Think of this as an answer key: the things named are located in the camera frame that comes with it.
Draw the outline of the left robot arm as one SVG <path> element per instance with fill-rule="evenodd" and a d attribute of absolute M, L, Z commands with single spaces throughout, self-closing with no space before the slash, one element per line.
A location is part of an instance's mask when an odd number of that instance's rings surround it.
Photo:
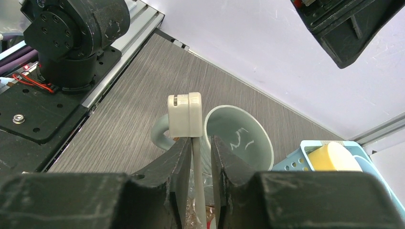
<path fill-rule="evenodd" d="M 123 0 L 22 0 L 27 45 L 39 53 L 37 85 L 79 94 L 94 82 L 98 54 L 129 30 Z M 294 0 L 317 42 L 341 69 L 353 64 L 402 0 Z"/>

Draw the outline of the grey-green mug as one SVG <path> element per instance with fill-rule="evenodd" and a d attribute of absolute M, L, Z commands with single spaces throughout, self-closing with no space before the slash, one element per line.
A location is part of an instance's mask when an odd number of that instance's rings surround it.
<path fill-rule="evenodd" d="M 212 176 L 211 138 L 219 137 L 232 153 L 251 168 L 268 171 L 274 163 L 271 141 L 262 125 L 245 110 L 231 105 L 212 109 L 202 118 L 203 135 L 200 138 L 202 173 Z M 150 138 L 154 145 L 167 151 L 174 144 L 169 133 L 168 112 L 153 125 Z"/>

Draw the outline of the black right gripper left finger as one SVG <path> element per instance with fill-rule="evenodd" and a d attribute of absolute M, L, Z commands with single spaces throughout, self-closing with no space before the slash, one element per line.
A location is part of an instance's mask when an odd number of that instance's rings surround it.
<path fill-rule="evenodd" d="M 3 229 L 181 229 L 192 141 L 134 174 L 31 173 L 0 182 Z"/>

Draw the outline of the clear textured acrylic holder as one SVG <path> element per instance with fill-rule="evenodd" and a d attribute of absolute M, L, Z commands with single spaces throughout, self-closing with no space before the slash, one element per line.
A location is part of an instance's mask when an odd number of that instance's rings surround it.
<path fill-rule="evenodd" d="M 216 229 L 215 207 L 213 199 L 212 176 L 206 173 L 202 174 L 205 213 L 202 212 L 202 202 L 198 195 L 198 189 L 195 186 L 194 170 L 190 170 L 188 199 L 186 205 L 185 229 Z"/>

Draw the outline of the beige toothbrush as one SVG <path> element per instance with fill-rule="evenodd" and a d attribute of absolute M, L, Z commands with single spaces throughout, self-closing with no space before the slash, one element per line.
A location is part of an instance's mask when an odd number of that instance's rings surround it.
<path fill-rule="evenodd" d="M 195 186 L 205 213 L 200 138 L 203 135 L 202 97 L 199 92 L 169 95 L 167 99 L 169 133 L 171 137 L 190 137 Z"/>

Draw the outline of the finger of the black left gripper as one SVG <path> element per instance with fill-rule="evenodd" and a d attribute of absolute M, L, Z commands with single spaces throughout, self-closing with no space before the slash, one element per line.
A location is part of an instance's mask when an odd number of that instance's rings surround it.
<path fill-rule="evenodd" d="M 404 0 L 293 0 L 308 31 L 335 64 L 353 64 Z"/>

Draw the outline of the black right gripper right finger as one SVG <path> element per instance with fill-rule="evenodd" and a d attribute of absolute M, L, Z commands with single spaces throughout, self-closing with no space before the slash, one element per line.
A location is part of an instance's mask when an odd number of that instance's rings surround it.
<path fill-rule="evenodd" d="M 256 171 L 211 142 L 219 229 L 402 229 L 383 185 L 364 172 Z"/>

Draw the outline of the cream mug yellow handle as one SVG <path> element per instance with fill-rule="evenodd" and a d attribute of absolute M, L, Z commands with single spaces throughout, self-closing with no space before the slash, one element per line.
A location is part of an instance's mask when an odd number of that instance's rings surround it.
<path fill-rule="evenodd" d="M 353 155 L 341 144 L 330 142 L 308 154 L 315 171 L 356 171 L 362 169 Z"/>

